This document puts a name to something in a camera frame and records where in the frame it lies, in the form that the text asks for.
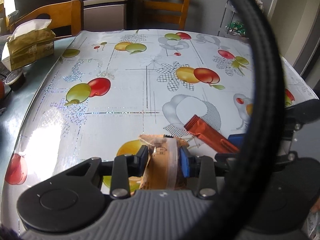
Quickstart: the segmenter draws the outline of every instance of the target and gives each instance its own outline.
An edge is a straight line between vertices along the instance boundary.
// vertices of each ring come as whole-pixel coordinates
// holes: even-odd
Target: black cable
[[[6,76],[6,75],[3,75],[2,73],[0,73],[0,75],[3,76],[4,78],[7,78],[7,76]]]
[[[236,166],[213,204],[183,239],[233,239],[252,215],[271,176],[284,122],[284,78],[276,41],[254,0],[231,0],[251,43],[255,92]]]

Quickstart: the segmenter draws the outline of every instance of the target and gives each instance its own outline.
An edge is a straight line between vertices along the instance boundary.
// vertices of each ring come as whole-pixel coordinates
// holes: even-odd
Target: printed red apple
[[[220,81],[220,77],[213,70],[208,68],[196,68],[193,71],[195,77],[203,83],[216,84]]]
[[[242,100],[242,98],[237,98],[236,100],[237,100],[237,102],[238,102],[239,104],[241,104],[241,105],[244,104],[244,101]]]
[[[191,36],[187,33],[176,33],[182,40],[191,40]]]
[[[229,51],[223,50],[223,49],[219,49],[218,53],[227,59],[235,59],[235,56],[233,56]]]
[[[11,157],[4,180],[11,185],[21,185],[26,181],[27,173],[26,160],[24,157],[15,153]]]
[[[111,87],[111,82],[107,78],[95,78],[92,79],[88,85],[91,87],[89,97],[92,98],[94,96],[105,95]]]
[[[284,92],[291,101],[295,101],[293,94],[289,90],[285,89]]]

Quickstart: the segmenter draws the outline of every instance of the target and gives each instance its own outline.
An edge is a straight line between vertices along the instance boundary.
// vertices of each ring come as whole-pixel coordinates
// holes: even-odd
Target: fruit-patterned tablecloth
[[[284,59],[283,68],[286,106],[316,98]],[[23,231],[16,213],[21,192],[92,156],[110,161],[135,154],[143,133],[178,136],[191,153],[214,156],[184,125],[196,114],[226,138],[245,133],[253,71],[250,46],[240,41],[172,30],[81,32],[22,125],[4,183],[1,222]]]

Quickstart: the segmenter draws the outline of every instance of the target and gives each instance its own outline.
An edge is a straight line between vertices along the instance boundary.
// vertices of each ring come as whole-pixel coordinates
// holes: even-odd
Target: brown packet
[[[199,116],[194,115],[184,128],[198,137],[218,153],[238,153],[239,149],[208,125]]]
[[[149,148],[149,159],[139,189],[184,189],[187,181],[179,165],[179,147],[189,144],[164,135],[140,135]]]
[[[11,71],[54,53],[55,33],[49,28],[32,30],[8,42]]]

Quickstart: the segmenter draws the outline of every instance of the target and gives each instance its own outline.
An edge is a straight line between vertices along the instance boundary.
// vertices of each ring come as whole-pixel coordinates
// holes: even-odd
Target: metal screw
[[[128,194],[128,191],[124,188],[116,188],[112,191],[114,197],[124,197]]]
[[[288,154],[288,160],[291,161],[291,162],[294,160],[295,157],[296,156],[293,153],[289,153]]]
[[[300,130],[301,129],[301,124],[296,123],[296,125],[294,126],[295,130]]]
[[[202,197],[211,197],[216,193],[216,191],[213,188],[207,187],[207,188],[201,189],[199,193]]]
[[[167,195],[168,195],[168,193],[166,193],[165,191],[163,191],[159,194],[160,197],[166,197]]]

